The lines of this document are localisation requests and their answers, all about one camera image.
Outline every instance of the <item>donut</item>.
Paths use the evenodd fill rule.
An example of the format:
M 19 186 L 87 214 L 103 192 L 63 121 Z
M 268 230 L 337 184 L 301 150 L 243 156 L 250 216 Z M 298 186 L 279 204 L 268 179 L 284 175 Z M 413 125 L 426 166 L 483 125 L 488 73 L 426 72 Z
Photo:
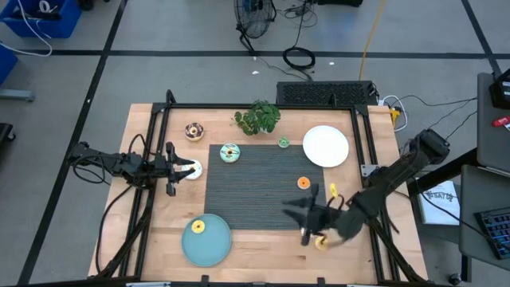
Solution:
M 200 234 L 200 233 L 204 232 L 205 229 L 206 229 L 206 224 L 202 220 L 195 220 L 191 224 L 191 230 L 196 234 Z
M 239 155 L 241 155 L 241 150 L 234 143 L 228 143 L 222 147 L 220 150 L 220 157 L 226 163 L 233 163 L 239 159 Z
M 316 238 L 316 248 L 321 251 L 328 250 L 328 239 L 325 236 L 318 236 Z
M 186 126 L 184 132 L 187 140 L 197 141 L 204 136 L 204 127 L 199 123 L 191 123 Z
M 297 180 L 297 186 L 302 190 L 308 189 L 310 187 L 310 179 L 308 179 L 307 177 L 301 176 Z
M 288 139 L 284 136 L 282 136 L 279 140 L 278 140 L 278 146 L 281 147 L 281 148 L 287 148 L 288 146 L 290 145 L 290 142 L 288 141 Z
M 183 165 L 181 171 L 189 171 L 191 168 L 194 168 L 194 173 L 188 175 L 185 179 L 195 180 L 202 175 L 202 165 L 196 159 L 191 160 L 194 161 L 194 164 Z

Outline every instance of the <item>blue plate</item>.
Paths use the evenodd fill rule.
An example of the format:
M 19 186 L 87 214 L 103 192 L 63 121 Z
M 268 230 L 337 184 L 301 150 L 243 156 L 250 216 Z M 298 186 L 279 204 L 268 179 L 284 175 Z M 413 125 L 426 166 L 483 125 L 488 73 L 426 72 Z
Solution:
M 200 234 L 191 230 L 195 220 L 202 220 L 206 224 Z M 229 225 L 214 214 L 202 214 L 188 222 L 181 240 L 186 258 L 200 267 L 211 267 L 221 262 L 229 253 L 231 243 Z

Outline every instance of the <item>concrete floor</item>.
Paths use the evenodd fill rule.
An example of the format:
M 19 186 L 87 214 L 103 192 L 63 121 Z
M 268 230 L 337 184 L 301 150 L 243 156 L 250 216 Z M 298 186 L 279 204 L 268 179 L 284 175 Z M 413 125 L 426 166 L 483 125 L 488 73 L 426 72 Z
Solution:
M 485 51 L 462 2 L 388 0 L 370 51 L 408 54 L 368 58 L 364 79 L 374 81 L 383 96 L 414 94 L 429 103 L 475 96 L 477 74 L 491 73 L 492 67 L 484 59 Z M 0 101 L 0 121 L 14 124 L 18 134 L 3 152 L 0 166 L 0 285 L 18 281 L 120 3 L 124 1 L 97 1 L 93 11 L 82 14 L 70 39 L 51 41 L 60 54 L 65 50 L 83 54 L 85 50 L 95 56 L 20 56 L 2 85 L 32 90 L 37 99 L 33 103 Z M 298 2 L 275 1 L 278 9 L 294 3 Z M 508 58 L 510 31 L 505 19 L 510 2 L 469 3 L 496 58 Z M 299 46 L 314 51 L 362 52 L 378 6 L 375 0 L 366 0 L 359 8 L 316 6 L 318 24 L 303 29 Z M 226 0 L 129 0 L 112 43 L 113 52 L 176 53 L 108 57 L 80 140 L 104 151 L 117 151 L 130 104 L 162 101 L 168 88 L 183 103 L 274 102 L 277 82 L 296 78 L 267 69 L 251 57 L 178 53 L 243 51 L 234 30 L 232 8 L 232 2 Z M 297 26 L 278 16 L 253 45 L 262 51 L 282 51 L 294 43 L 296 33 Z M 0 25 L 0 40 L 18 49 L 44 49 L 38 40 L 19 38 L 4 25 Z M 428 53 L 435 58 L 417 59 L 409 53 Z M 286 69 L 280 57 L 265 60 Z M 313 77 L 316 81 L 357 80 L 360 61 L 357 56 L 318 57 Z M 510 68 L 508 60 L 498 60 L 498 64 L 503 70 Z M 427 108 L 414 99 L 404 100 L 404 105 L 410 122 L 397 134 L 400 145 L 456 108 Z M 475 103 L 468 104 L 435 130 L 449 134 L 475 108 Z M 470 119 L 450 138 L 449 160 L 475 146 L 475 122 Z M 107 192 L 107 186 L 81 182 L 69 173 L 31 283 L 86 277 Z M 446 283 L 448 274 L 460 271 L 456 245 L 430 236 L 421 236 L 421 241 L 430 279 Z M 506 286 L 508 280 L 510 273 L 474 261 L 471 285 Z

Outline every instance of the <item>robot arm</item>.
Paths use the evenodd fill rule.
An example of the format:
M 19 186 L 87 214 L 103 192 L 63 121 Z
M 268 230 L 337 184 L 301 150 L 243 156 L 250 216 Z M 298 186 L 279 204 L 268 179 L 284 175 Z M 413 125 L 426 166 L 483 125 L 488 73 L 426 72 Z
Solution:
M 315 205 L 318 185 L 312 185 L 312 197 L 284 202 L 293 206 L 307 207 L 306 214 L 284 212 L 304 229 L 301 244 L 306 246 L 310 234 L 319 234 L 321 230 L 333 228 L 346 241 L 352 239 L 368 224 L 381 238 L 388 252 L 394 256 L 409 282 L 426 284 L 413 268 L 406 262 L 397 247 L 384 232 L 378 220 L 379 211 L 385 204 L 386 197 L 408 178 L 414 176 L 429 164 L 441 163 L 449 154 L 449 144 L 431 129 L 420 132 L 410 142 L 410 151 L 389 167 L 380 167 L 373 171 L 364 181 L 366 186 L 347 200 L 348 210 L 337 210 L 329 206 Z
M 139 188 L 149 187 L 155 179 L 167 178 L 167 194 L 175 196 L 174 183 L 179 183 L 181 179 L 192 174 L 194 169 L 175 171 L 174 165 L 194 164 L 194 162 L 179 158 L 175 154 L 175 147 L 172 142 L 168 142 L 166 148 L 166 158 L 161 153 L 157 153 L 154 156 L 154 160 L 146 161 L 143 160 L 141 155 L 134 152 L 129 154 L 107 154 L 92 149 L 87 143 L 81 142 L 71 150 L 69 162 L 73 166 L 80 165 L 86 167 L 93 165 L 104 168 L 110 175 L 122 177 L 126 179 L 127 184 Z

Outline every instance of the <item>floor tile line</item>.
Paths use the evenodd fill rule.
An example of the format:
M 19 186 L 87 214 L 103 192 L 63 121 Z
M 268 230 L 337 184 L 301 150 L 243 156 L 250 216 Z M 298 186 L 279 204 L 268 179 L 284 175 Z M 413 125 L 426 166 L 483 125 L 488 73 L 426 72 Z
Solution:
M 481 30 L 480 23 L 477 20 L 477 16 L 475 15 L 473 8 L 471 7 L 471 4 L 469 4 L 469 0 L 461 0 L 462 5 L 464 6 L 465 12 L 468 14 L 468 18 L 471 21 L 471 25 L 473 26 L 473 29 L 475 30 L 475 33 L 477 34 L 478 41 L 480 41 L 481 47 L 485 52 L 485 55 L 487 55 L 488 63 L 492 67 L 492 71 L 495 74 L 501 74 L 500 66 L 497 64 L 496 58 L 494 57 L 491 47 L 489 46 L 487 42 L 487 38 L 484 35 L 484 32 Z
M 119 29 L 120 20 L 122 19 L 122 16 L 124 14 L 124 8 L 127 2 L 128 0 L 122 0 L 119 4 L 119 8 L 113 20 L 112 27 L 108 34 L 108 38 L 106 40 L 106 43 L 104 44 L 103 51 L 100 55 L 96 71 L 94 72 L 90 86 L 88 87 L 87 96 L 85 97 L 84 103 L 81 107 L 80 115 L 78 116 L 78 120 L 73 130 L 73 134 L 69 141 L 65 157 L 62 160 L 61 168 L 58 171 L 57 179 L 55 180 L 55 183 L 53 185 L 53 189 L 51 191 L 51 195 L 49 196 L 49 200 L 46 204 L 45 211 L 42 215 L 41 222 L 39 223 L 39 227 L 37 228 L 37 232 L 33 239 L 32 246 L 30 247 L 29 253 L 25 260 L 25 264 L 23 265 L 22 272 L 18 279 L 18 285 L 29 284 L 30 278 L 32 277 L 33 269 L 37 264 L 37 259 L 41 252 L 41 248 L 44 243 L 46 234 L 48 233 L 48 229 L 51 224 L 53 214 L 55 212 L 55 209 L 57 208 L 58 200 L 61 196 L 65 179 L 68 174 L 69 164 L 67 162 L 67 155 L 80 140 L 81 133 L 83 132 L 84 124 L 87 119 L 88 111 L 90 110 L 90 106 L 92 105 L 92 101 L 96 94 L 97 86 L 100 83 L 101 76 L 103 75 L 104 66 L 106 65 L 108 54 L 112 49 L 113 41 L 115 39 L 117 30 Z
M 26 52 L 40 53 L 42 50 L 30 49 Z M 100 50 L 54 50 L 54 56 L 101 56 Z M 283 51 L 256 51 L 256 56 L 281 57 Z M 361 58 L 363 52 L 328 52 L 314 51 L 316 57 Z M 246 51 L 161 51 L 161 50 L 111 50 L 108 56 L 122 57 L 251 57 Z M 302 53 L 290 53 L 291 57 L 307 57 Z M 509 58 L 510 53 L 493 54 L 495 58 Z M 380 59 L 488 59 L 485 53 L 415 53 L 415 52 L 368 52 L 368 58 Z

